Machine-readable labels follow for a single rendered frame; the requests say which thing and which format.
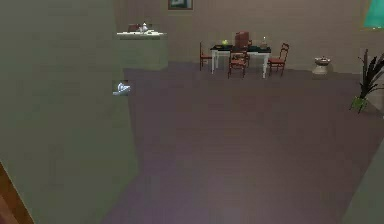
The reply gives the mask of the dark houseplant in green pot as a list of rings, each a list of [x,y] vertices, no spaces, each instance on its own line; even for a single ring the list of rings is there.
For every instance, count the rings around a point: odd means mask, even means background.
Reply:
[[[384,89],[384,85],[379,87],[377,83],[378,79],[384,75],[384,53],[368,61],[368,50],[365,50],[360,60],[363,63],[362,79],[359,82],[360,94],[354,97],[349,107],[349,109],[357,109],[359,113],[366,108],[367,96],[370,93]]]

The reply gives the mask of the red wooden chair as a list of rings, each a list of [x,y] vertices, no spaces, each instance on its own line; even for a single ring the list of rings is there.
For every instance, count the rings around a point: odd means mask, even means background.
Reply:
[[[280,75],[284,74],[284,69],[287,61],[287,56],[289,53],[290,45],[283,43],[278,57],[271,57],[268,59],[269,74],[272,74],[272,69],[275,68],[276,71],[281,71]]]
[[[204,51],[203,51],[203,43],[200,42],[199,43],[199,70],[202,70],[203,64],[205,62],[207,62],[208,60],[211,60],[211,59],[212,59],[211,55],[207,55],[207,54],[204,53]]]
[[[235,46],[242,48],[252,45],[252,40],[249,37],[248,31],[240,31],[235,34]]]
[[[232,75],[233,69],[240,69],[242,71],[242,77],[245,77],[246,68],[247,52],[245,50],[231,50],[229,54],[227,77]]]

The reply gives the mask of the small white framed picture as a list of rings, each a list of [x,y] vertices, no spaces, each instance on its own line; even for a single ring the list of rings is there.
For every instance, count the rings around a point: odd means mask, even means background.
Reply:
[[[131,85],[124,81],[119,81],[113,86],[114,96],[127,96],[131,92]]]

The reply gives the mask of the white table with black top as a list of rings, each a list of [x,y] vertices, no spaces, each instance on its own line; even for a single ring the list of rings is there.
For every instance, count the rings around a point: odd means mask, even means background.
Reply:
[[[249,46],[249,47],[235,47],[234,45],[214,45],[211,49],[211,73],[218,68],[218,62],[220,56],[229,56],[231,51],[242,52],[245,51],[249,56],[262,57],[263,58],[263,73],[262,77],[266,77],[267,68],[268,68],[268,59],[271,56],[271,48],[261,48],[259,46]]]

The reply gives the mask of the white worktop counter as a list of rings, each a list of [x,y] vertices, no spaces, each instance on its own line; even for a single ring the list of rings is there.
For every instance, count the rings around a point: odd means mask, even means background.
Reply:
[[[167,33],[159,32],[120,32],[116,33],[120,40],[160,40],[167,37]]]

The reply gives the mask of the teal window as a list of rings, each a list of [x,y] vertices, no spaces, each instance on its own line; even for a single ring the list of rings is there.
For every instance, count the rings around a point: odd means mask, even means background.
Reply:
[[[370,0],[365,14],[364,28],[384,28],[384,0]]]

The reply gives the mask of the framed wall picture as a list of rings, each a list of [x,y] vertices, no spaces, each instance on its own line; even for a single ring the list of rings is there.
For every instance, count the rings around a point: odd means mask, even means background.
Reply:
[[[168,0],[169,10],[192,10],[193,0]]]

